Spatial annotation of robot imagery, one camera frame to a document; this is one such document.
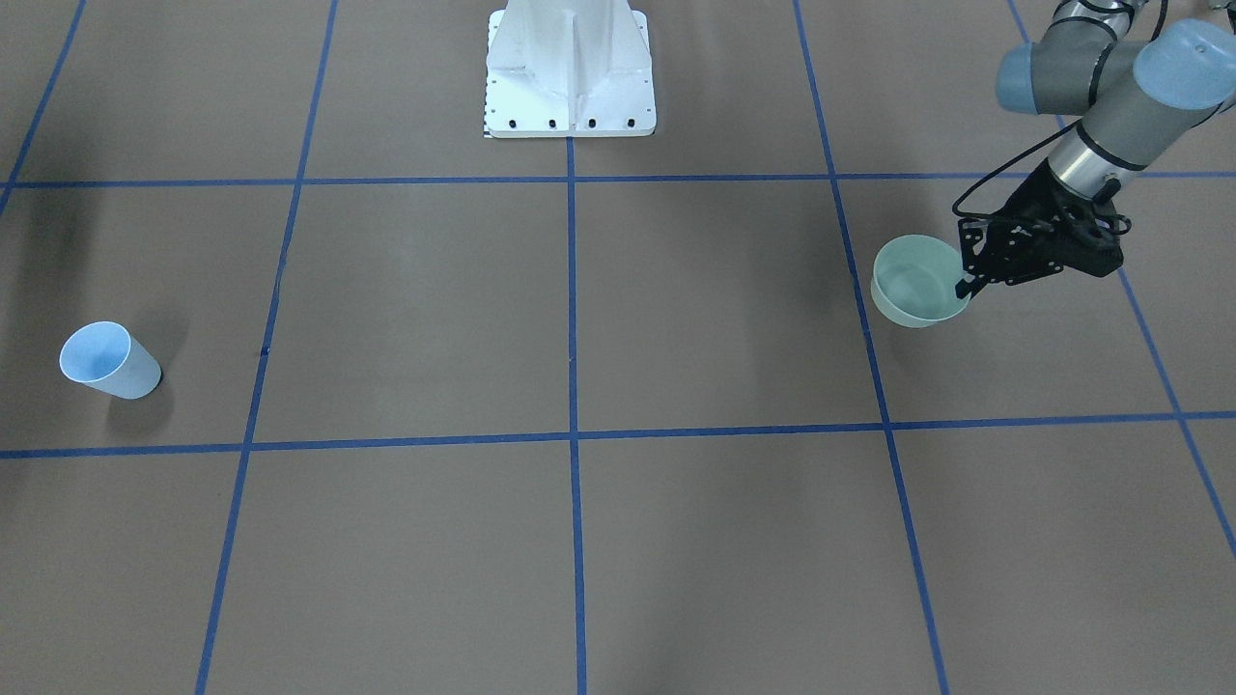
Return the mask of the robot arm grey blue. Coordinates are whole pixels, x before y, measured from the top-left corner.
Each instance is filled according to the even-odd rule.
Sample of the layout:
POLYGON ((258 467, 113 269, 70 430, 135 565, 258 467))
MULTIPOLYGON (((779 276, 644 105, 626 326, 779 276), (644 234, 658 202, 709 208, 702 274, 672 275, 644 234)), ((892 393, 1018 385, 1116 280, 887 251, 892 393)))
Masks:
POLYGON ((1180 19, 1128 40, 1140 1, 1063 1, 1042 40, 1002 57, 997 101, 1011 113, 1072 116, 1048 155, 995 211, 954 208, 970 299, 1065 270, 1105 277, 1131 229, 1115 197, 1194 127, 1234 106, 1232 28, 1180 19))

